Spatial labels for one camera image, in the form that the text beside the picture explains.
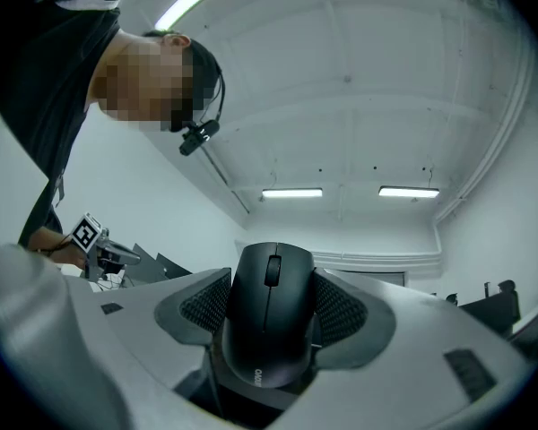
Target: mouse logo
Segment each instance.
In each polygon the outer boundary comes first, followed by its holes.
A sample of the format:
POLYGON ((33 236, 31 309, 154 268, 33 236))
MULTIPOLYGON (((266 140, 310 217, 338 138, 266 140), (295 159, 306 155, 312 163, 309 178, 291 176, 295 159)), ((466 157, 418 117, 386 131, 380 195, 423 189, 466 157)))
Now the mouse logo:
POLYGON ((261 380, 263 378, 263 371, 260 369, 255 370, 255 386, 261 387, 261 380))

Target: black shirt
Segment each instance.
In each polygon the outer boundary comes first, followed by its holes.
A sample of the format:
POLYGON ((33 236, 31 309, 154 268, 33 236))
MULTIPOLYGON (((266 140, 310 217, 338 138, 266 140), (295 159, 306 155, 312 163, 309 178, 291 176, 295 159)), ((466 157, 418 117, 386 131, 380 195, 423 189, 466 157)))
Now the black shirt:
POLYGON ((117 8, 81 9, 104 5, 117 5, 117 0, 42 0, 28 5, 14 47, 0 58, 0 113, 48 178, 22 231, 22 245, 46 224, 56 181, 86 117, 91 77, 119 29, 117 8))

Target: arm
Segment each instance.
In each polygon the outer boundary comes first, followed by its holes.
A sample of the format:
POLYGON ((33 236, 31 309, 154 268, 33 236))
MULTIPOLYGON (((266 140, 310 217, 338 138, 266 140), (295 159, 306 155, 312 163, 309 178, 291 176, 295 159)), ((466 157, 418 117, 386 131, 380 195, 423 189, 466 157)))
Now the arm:
POLYGON ((40 228, 30 236, 28 250, 47 256, 58 264, 73 264, 80 269, 85 265, 85 254, 75 244, 70 244, 72 239, 48 228, 40 228), (48 250, 59 245, 68 244, 65 248, 48 255, 48 250))

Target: hand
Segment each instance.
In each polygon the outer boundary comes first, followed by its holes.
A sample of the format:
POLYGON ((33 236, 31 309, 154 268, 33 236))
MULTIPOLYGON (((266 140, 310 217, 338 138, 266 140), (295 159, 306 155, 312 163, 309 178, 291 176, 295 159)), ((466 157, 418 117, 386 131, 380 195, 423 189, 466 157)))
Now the hand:
POLYGON ((49 259, 58 264, 73 264, 81 270, 85 267, 86 255, 76 244, 70 244, 61 250, 53 252, 49 259))

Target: ear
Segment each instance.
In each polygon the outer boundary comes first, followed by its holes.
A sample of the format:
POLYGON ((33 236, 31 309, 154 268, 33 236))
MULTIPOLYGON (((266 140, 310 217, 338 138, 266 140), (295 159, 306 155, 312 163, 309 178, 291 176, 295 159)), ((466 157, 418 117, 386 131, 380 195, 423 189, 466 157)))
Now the ear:
POLYGON ((161 43, 167 47, 189 47, 189 45, 191 45, 191 40, 185 35, 170 33, 163 36, 161 43))

